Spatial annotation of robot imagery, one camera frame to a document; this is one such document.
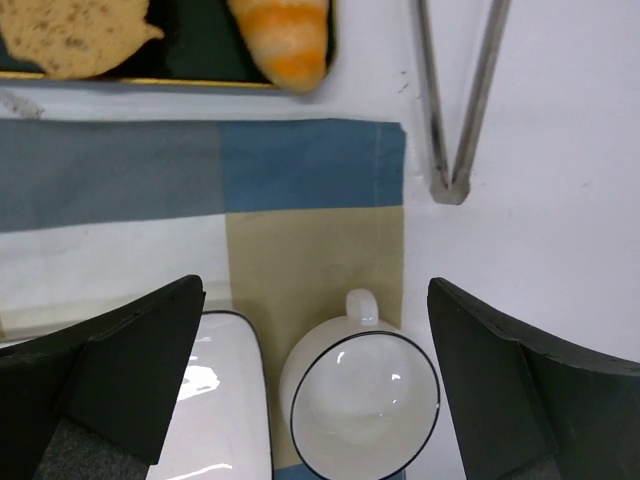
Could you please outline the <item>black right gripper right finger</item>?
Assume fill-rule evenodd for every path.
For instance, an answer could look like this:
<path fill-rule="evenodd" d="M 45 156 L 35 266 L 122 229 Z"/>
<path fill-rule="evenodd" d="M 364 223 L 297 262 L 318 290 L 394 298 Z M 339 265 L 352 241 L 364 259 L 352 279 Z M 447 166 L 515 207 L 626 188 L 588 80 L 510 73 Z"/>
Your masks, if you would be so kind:
<path fill-rule="evenodd" d="M 469 479 L 636 479 L 639 365 L 517 320 L 443 278 L 427 306 Z"/>

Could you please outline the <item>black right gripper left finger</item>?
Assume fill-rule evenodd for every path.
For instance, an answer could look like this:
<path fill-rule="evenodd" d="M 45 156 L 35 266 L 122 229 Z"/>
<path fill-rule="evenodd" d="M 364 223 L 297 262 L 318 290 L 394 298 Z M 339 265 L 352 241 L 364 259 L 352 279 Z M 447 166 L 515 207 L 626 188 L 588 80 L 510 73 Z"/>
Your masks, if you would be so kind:
<path fill-rule="evenodd" d="M 205 293 L 182 277 L 1 351 L 4 479 L 144 479 L 158 463 Z"/>

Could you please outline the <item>stainless steel tongs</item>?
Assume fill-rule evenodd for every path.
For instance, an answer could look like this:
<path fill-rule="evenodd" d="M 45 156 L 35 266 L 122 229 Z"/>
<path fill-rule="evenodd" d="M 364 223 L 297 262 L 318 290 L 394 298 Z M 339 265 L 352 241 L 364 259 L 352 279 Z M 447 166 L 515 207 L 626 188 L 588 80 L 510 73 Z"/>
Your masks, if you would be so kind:
<path fill-rule="evenodd" d="M 461 205 L 471 174 L 509 1 L 416 1 L 419 93 L 423 105 L 430 193 Z"/>

